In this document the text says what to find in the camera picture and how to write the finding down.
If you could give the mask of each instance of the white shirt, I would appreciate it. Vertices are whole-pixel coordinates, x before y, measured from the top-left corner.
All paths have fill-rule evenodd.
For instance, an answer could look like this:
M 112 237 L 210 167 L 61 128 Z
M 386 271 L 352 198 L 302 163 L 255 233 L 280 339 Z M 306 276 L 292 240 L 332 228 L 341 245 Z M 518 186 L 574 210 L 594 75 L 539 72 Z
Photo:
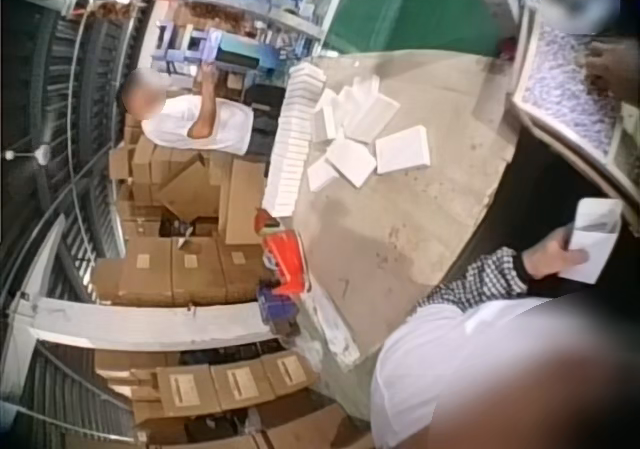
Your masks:
M 175 149 L 198 149 L 244 155 L 249 147 L 253 111 L 250 107 L 226 99 L 216 99 L 213 134 L 206 139 L 192 139 L 189 128 L 200 113 L 201 96 L 186 95 L 167 99 L 162 110 L 142 121 L 142 129 L 152 142 Z
M 445 392 L 464 387 L 470 397 L 474 387 L 499 382 L 518 364 L 556 347 L 575 347 L 585 334 L 575 329 L 582 321 L 567 317 L 570 311 L 556 302 L 560 299 L 545 301 L 493 301 L 466 313 L 446 304 L 418 309 L 386 341 L 378 358 L 371 385 L 376 447 L 393 448 L 428 426 Z M 536 306 L 540 309 L 529 311 Z

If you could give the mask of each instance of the table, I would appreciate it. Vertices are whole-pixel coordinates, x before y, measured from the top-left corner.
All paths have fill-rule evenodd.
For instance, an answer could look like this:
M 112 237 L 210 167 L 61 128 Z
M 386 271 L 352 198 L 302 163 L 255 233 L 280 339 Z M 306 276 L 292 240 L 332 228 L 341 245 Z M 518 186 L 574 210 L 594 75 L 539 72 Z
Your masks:
M 432 166 L 345 180 L 310 193 L 303 182 L 293 226 L 312 291 L 325 291 L 361 359 L 372 354 L 455 262 L 513 156 L 517 131 L 503 120 L 510 67 L 446 51 L 319 58 L 327 87 L 377 74 L 401 104 L 382 135 L 422 124 Z M 308 164 L 322 153 L 313 147 Z

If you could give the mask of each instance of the white envelope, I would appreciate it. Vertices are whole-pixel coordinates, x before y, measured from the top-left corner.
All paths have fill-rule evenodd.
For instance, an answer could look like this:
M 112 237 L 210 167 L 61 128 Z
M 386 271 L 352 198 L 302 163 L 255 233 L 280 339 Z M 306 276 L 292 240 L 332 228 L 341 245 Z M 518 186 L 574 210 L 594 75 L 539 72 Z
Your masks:
M 578 203 L 569 249 L 584 249 L 589 260 L 559 274 L 574 281 L 595 284 L 613 251 L 622 225 L 622 202 L 586 198 Z

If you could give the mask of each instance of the checkered shirt sleeve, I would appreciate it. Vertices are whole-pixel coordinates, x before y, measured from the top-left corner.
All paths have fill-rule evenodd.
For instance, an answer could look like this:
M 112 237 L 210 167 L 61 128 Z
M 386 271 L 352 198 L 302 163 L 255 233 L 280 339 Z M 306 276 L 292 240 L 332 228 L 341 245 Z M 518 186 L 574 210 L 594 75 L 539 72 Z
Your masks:
M 466 312 L 485 302 L 513 299 L 526 293 L 528 279 L 521 257 L 503 247 L 480 257 L 460 279 L 436 287 L 416 310 L 429 304 L 450 304 Z

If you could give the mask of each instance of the shelf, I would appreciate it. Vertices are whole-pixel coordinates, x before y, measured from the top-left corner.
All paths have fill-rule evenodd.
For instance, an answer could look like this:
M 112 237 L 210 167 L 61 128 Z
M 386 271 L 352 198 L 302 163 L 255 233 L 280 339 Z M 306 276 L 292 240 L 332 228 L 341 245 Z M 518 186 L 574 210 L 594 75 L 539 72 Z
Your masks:
M 294 14 L 289 14 L 280 8 L 273 7 L 271 4 L 257 0 L 186 0 L 186 1 L 199 1 L 209 4 L 215 4 L 218 6 L 226 7 L 229 9 L 236 9 L 243 12 L 247 12 L 257 18 L 266 19 L 270 22 L 278 24 L 289 30 L 305 34 L 306 36 L 315 39 L 322 40 L 325 35 L 325 30 L 315 24 L 302 19 Z

